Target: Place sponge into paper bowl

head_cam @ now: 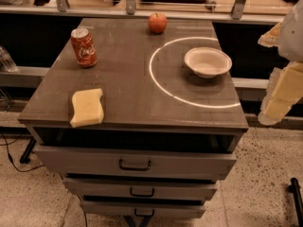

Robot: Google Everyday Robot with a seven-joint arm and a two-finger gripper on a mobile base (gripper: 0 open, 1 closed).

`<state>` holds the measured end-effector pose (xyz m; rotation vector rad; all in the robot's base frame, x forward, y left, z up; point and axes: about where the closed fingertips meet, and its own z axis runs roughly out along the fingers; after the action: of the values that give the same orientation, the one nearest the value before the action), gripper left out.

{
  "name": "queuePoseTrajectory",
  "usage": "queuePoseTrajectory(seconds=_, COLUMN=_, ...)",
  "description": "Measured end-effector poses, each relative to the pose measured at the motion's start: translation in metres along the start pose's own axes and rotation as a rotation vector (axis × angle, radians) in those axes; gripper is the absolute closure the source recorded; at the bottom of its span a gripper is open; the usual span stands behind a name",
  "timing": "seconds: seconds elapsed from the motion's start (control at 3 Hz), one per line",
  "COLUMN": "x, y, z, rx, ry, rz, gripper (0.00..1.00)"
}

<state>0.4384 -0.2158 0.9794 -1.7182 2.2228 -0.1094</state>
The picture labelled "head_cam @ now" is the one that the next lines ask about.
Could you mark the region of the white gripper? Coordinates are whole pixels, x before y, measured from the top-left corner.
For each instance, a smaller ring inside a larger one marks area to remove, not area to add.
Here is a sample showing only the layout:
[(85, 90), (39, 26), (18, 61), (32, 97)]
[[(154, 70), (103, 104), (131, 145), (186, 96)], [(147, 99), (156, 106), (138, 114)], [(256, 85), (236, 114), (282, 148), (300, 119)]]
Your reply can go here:
[(278, 54), (290, 61), (283, 69), (273, 70), (260, 106), (258, 121), (272, 126), (303, 97), (303, 0), (294, 5), (282, 24), (261, 35), (258, 44), (278, 46)]

